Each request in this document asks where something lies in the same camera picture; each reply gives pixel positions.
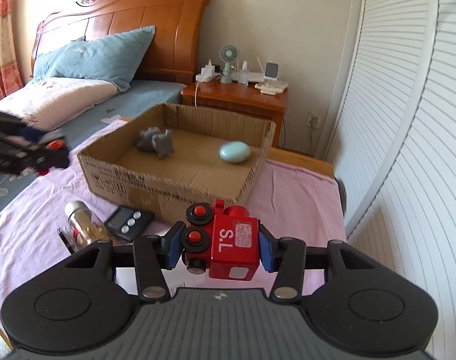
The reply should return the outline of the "red toy train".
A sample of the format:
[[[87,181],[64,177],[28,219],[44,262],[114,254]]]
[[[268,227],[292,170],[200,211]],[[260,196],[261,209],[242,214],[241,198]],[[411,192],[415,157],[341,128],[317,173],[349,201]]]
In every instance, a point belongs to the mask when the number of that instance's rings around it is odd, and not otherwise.
[[[259,225],[241,205],[202,202],[186,209],[189,226],[181,233],[182,261],[194,275],[251,281],[260,264]]]

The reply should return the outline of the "grey elephant figurine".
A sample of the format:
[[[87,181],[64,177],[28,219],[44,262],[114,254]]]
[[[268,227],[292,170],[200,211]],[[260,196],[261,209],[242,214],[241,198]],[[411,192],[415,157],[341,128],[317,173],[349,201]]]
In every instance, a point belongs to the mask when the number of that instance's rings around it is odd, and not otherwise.
[[[174,153],[172,132],[158,127],[149,127],[139,133],[135,147],[142,152],[156,153],[162,159]]]

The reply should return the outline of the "teal egg-shaped case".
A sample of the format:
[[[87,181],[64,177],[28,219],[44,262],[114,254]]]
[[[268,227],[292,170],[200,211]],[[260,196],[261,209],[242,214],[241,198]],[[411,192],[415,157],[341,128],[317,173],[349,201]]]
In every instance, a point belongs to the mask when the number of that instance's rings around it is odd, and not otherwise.
[[[229,164],[241,164],[250,158],[251,149],[242,141],[229,141],[220,147],[219,156]]]

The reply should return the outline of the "black digital timer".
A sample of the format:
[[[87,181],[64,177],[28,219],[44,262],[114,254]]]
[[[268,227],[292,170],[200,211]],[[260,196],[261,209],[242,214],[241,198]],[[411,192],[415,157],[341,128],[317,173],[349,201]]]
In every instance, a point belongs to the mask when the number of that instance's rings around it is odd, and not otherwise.
[[[114,236],[132,242],[142,235],[154,220],[151,211],[144,211],[128,206],[118,206],[104,221],[104,227]]]

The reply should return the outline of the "pink blanket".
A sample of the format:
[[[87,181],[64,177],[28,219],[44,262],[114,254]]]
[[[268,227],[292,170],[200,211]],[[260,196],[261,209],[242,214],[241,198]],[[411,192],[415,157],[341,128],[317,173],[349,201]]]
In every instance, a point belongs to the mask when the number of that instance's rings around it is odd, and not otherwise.
[[[0,312],[11,291],[68,257],[57,231],[66,226],[64,208],[73,201],[102,220],[116,209],[89,191],[73,158],[69,168],[36,178],[0,211]],[[277,238],[324,246],[346,237],[337,183],[302,167],[266,161],[246,208]]]

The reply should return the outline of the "capsule bottle silver cap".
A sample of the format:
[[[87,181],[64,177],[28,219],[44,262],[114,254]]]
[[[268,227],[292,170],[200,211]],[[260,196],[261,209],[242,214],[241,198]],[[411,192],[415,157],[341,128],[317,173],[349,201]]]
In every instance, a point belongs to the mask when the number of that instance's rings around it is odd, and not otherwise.
[[[64,213],[68,220],[68,229],[75,245],[84,248],[93,242],[110,238],[98,216],[81,201],[69,202]]]

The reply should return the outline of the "black flat phone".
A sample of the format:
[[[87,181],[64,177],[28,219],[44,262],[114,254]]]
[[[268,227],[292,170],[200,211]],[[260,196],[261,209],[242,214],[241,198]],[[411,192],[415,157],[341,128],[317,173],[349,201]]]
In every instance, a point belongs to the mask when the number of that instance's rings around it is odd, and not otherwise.
[[[70,254],[74,254],[77,251],[77,246],[72,238],[72,236],[67,232],[65,228],[58,228],[57,234],[68,250]]]

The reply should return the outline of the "cardboard box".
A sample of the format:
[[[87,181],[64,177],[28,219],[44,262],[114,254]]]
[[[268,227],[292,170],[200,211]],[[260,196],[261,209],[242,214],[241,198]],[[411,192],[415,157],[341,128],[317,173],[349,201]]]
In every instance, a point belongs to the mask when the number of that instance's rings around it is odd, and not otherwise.
[[[150,127],[172,132],[174,153],[160,159],[135,147]],[[115,204],[152,211],[167,224],[193,203],[246,205],[273,143],[276,125],[230,111],[160,104],[100,137],[78,155],[91,193]],[[249,145],[244,163],[219,156],[229,141]]]

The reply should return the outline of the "blue bed sheet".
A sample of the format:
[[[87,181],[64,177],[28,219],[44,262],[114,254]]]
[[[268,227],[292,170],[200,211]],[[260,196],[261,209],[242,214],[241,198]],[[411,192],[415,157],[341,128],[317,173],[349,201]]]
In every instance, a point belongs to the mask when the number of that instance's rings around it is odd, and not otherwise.
[[[115,119],[133,119],[161,103],[181,103],[184,88],[184,84],[175,82],[134,80],[125,93],[101,102],[61,125],[60,129],[67,138],[68,147],[73,150]],[[0,212],[36,177],[33,172],[18,176],[0,173]]]

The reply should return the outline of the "blue pillow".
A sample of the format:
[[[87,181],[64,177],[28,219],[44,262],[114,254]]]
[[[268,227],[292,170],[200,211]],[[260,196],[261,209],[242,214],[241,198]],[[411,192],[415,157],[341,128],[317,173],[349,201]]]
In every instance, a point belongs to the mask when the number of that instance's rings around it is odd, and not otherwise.
[[[86,41],[70,41],[59,49],[38,55],[33,78],[63,77],[103,80],[125,92],[135,76],[156,34],[150,25]]]

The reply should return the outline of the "white louvered wardrobe door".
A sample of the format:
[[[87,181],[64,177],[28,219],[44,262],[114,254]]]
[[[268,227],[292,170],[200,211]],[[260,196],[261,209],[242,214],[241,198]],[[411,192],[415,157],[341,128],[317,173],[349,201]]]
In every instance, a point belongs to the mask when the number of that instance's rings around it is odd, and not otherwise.
[[[363,0],[325,158],[347,240],[431,295],[456,359],[456,0]]]

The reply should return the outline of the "white remote control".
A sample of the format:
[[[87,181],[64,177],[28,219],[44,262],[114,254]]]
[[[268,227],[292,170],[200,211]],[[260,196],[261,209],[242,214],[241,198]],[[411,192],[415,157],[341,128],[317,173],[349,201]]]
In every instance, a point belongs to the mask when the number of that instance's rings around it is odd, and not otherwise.
[[[285,92],[289,84],[285,81],[279,80],[267,80],[263,83],[257,83],[255,88],[260,91],[261,94],[278,95]]]

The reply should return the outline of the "white smart display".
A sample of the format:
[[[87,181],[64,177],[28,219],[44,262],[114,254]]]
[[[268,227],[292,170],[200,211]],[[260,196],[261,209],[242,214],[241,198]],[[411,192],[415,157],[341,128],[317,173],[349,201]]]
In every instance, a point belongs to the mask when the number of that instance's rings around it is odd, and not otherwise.
[[[264,78],[266,80],[278,80],[279,64],[269,59],[264,67]]]

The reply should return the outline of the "white power strip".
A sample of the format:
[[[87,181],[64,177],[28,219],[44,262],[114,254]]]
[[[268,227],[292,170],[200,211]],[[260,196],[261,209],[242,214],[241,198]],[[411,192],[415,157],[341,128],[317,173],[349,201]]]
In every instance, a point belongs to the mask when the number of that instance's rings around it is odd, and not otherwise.
[[[218,76],[219,74],[216,72],[216,66],[209,60],[208,63],[201,68],[201,71],[196,76],[195,80],[198,83],[207,83],[215,80]]]

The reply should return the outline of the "wooden headboard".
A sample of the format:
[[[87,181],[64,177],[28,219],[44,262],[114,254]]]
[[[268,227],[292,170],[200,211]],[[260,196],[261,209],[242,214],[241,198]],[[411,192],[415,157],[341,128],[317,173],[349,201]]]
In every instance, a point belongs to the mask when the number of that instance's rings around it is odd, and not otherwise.
[[[198,71],[200,28],[210,1],[77,0],[38,25],[31,62],[80,37],[92,41],[154,25],[156,35],[135,78],[189,85]]]

